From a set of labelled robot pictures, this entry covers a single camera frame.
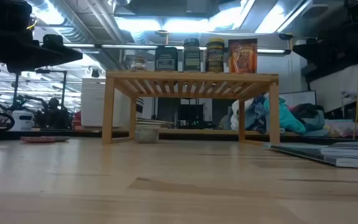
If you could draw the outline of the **wooden slatted shelf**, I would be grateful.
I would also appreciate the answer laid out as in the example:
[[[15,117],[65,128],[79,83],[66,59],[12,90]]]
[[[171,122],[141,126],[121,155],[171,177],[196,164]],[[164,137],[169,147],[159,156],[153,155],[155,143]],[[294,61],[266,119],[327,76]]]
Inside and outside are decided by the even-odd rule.
[[[112,122],[114,95],[118,90],[130,98],[129,137],[135,137],[136,99],[139,97],[162,98],[211,98],[239,101],[239,142],[246,140],[245,100],[268,93],[270,129],[269,142],[280,143],[280,112],[277,74],[168,72],[168,71],[107,71],[104,91],[102,142],[113,143]]]

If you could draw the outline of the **small speckled bowl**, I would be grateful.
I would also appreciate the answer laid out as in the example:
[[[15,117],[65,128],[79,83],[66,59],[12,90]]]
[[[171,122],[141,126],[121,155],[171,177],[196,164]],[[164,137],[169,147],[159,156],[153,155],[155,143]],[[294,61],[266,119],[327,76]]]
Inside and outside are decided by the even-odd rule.
[[[155,143],[159,139],[158,129],[136,129],[135,140],[138,143]]]

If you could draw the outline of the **chili crunch jar yellow lid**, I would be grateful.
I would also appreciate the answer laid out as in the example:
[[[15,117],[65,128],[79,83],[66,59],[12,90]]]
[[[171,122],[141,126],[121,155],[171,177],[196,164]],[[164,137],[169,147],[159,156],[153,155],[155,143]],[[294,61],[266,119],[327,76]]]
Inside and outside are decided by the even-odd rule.
[[[206,71],[223,72],[224,71],[224,40],[214,37],[208,40],[206,44]]]

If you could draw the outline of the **pink translucent plastic bag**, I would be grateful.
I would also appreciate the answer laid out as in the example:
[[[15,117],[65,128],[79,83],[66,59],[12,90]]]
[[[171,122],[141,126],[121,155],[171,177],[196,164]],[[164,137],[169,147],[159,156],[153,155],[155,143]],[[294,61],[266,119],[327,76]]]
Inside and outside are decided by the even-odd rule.
[[[358,123],[351,119],[326,119],[324,129],[330,137],[358,138]]]

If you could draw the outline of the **black computer box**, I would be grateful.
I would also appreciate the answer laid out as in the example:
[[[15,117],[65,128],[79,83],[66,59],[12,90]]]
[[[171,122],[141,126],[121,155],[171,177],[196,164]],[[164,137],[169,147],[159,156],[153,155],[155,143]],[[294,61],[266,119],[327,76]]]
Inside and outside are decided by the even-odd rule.
[[[178,111],[180,129],[201,129],[203,121],[203,105],[180,105]]]

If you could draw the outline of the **green jar white lid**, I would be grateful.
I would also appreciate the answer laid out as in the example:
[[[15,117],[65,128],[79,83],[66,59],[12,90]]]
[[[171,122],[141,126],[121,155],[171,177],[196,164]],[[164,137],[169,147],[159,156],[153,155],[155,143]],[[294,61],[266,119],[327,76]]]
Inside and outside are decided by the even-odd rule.
[[[200,42],[196,38],[188,38],[184,41],[183,70],[187,72],[201,71]]]

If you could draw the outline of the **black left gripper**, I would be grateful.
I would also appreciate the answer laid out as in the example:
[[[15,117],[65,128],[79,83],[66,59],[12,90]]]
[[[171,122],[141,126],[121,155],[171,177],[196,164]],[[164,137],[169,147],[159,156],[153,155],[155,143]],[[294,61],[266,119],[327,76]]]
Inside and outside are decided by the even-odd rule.
[[[0,38],[32,40],[27,29],[32,6],[25,0],[0,0]],[[0,63],[11,73],[61,65],[83,58],[83,54],[63,44],[0,44]]]

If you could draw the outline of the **long ceiling light bar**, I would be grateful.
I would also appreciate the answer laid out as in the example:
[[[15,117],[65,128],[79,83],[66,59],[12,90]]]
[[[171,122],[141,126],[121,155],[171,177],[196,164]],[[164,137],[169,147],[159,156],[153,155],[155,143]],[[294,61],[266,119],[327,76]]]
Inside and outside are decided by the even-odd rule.
[[[155,50],[158,45],[129,45],[129,44],[72,44],[65,43],[65,47],[75,49],[124,49],[124,50]],[[268,49],[258,48],[259,54],[278,54],[278,55],[289,55],[290,49]]]

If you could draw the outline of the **green black pepper tin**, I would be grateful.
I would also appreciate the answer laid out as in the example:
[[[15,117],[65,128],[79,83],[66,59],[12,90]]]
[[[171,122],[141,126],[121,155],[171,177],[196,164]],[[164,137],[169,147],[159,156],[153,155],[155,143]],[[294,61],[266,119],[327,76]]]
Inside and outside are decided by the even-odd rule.
[[[175,47],[157,47],[155,50],[155,70],[177,71],[178,52]]]

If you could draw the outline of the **blue Yellowstone book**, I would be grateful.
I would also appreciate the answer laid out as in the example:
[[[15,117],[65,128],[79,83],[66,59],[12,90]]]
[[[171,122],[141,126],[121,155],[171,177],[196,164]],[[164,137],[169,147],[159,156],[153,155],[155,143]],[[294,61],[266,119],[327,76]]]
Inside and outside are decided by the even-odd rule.
[[[337,142],[319,151],[324,161],[336,167],[358,168],[358,142]]]
[[[271,144],[269,146],[269,149],[273,151],[336,166],[336,160],[326,159],[320,152],[321,148],[323,148],[322,145],[295,143]]]

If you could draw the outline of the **black background robot arms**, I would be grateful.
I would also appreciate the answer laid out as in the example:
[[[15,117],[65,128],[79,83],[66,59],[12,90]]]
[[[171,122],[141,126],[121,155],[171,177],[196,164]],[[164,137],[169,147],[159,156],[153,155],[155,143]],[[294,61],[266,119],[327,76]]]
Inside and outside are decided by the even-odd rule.
[[[61,106],[57,98],[51,98],[48,102],[41,98],[34,98],[41,102],[42,109],[34,114],[35,124],[43,129],[70,129],[71,114]]]

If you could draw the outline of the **small grey spice shaker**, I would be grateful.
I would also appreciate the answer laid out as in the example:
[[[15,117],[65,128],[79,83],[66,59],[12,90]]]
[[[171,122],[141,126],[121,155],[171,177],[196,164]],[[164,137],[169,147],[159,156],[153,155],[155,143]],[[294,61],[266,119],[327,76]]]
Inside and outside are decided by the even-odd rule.
[[[131,70],[146,70],[146,60],[141,56],[136,56],[131,64]]]

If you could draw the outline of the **pile of clothes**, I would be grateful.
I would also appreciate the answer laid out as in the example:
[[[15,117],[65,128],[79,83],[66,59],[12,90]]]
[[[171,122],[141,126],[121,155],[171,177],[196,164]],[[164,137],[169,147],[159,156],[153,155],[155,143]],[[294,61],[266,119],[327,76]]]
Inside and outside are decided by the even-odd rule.
[[[246,100],[243,107],[245,129],[265,134],[270,129],[268,94]],[[290,107],[284,98],[280,98],[279,115],[280,131],[283,133],[289,131],[305,136],[319,136],[319,131],[325,125],[323,107],[311,103]]]

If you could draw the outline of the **orange taco seasoning packet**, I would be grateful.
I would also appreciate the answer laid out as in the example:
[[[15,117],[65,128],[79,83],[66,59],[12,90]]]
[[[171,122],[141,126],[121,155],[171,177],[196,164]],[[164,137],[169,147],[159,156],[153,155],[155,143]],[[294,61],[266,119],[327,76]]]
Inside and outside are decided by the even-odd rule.
[[[229,40],[229,71],[257,73],[257,39]]]

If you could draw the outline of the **stack of flat trays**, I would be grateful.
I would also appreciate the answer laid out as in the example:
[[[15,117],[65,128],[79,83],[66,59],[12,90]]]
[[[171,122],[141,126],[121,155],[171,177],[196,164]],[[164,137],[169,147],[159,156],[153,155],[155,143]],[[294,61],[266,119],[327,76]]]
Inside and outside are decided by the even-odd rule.
[[[172,126],[173,126],[173,122],[161,121],[156,119],[137,118],[135,122],[135,127],[138,129],[140,128],[160,129],[160,128],[171,128]]]

